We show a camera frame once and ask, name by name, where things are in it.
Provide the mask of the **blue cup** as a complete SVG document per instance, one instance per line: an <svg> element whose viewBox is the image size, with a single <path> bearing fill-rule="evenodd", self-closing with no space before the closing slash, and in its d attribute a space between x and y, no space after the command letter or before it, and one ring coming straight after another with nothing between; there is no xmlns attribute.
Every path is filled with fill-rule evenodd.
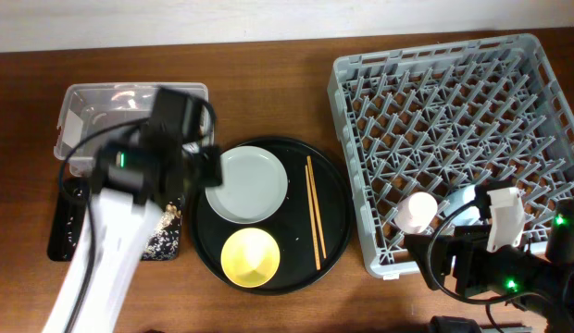
<svg viewBox="0 0 574 333"><path fill-rule="evenodd" d="M446 197L446 201L449 203L449 205L443 210L443 216L450 216L462 205L474 200L476 198L475 188L475 185L469 185L448 195ZM480 211L476 206L472 206L459 214L455 219L453 219L452 225L460 227L471 226L476 224L479 220Z"/></svg>

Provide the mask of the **pink cup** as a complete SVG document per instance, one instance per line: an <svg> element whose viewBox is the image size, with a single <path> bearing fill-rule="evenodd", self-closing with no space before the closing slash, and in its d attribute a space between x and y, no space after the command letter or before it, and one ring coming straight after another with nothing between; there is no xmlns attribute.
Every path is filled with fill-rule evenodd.
<svg viewBox="0 0 574 333"><path fill-rule="evenodd" d="M431 194L419 191L406 197L396 209L395 225L404 233L419 234L435 218L438 204Z"/></svg>

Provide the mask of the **yellow bowl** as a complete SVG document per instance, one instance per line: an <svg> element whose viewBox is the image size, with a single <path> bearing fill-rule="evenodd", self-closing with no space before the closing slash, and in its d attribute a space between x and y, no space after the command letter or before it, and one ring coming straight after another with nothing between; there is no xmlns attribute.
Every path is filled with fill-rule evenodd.
<svg viewBox="0 0 574 333"><path fill-rule="evenodd" d="M242 228L225 241L220 262L229 281L252 289L274 277L281 262L281 251L275 239L265 230Z"/></svg>

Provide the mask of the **grey plate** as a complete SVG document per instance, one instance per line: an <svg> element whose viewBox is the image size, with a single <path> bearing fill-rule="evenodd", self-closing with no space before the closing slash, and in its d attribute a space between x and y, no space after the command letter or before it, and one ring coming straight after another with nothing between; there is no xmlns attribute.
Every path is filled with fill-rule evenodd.
<svg viewBox="0 0 574 333"><path fill-rule="evenodd" d="M239 146L220 157L222 184L206 189L215 213L235 224L254 224L281 207L288 176L279 158L255 146Z"/></svg>

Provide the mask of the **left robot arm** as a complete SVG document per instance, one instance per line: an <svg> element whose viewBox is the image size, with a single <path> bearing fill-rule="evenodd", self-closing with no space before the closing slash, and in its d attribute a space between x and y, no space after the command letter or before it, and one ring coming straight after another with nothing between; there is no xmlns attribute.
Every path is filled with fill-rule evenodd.
<svg viewBox="0 0 574 333"><path fill-rule="evenodd" d="M111 332L168 201L222 183L217 115L206 99L160 87L149 117L94 155L81 235L44 331Z"/></svg>

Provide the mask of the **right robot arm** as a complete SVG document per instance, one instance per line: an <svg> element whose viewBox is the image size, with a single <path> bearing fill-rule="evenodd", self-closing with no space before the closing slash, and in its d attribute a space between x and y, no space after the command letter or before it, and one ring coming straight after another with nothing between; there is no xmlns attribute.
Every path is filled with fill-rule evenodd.
<svg viewBox="0 0 574 333"><path fill-rule="evenodd" d="M574 332L574 199L561 201L552 219L545 257L505 245L490 253L489 226L460 228L453 236L406 236L406 249L431 290L467 304L512 304L544 317L548 332Z"/></svg>

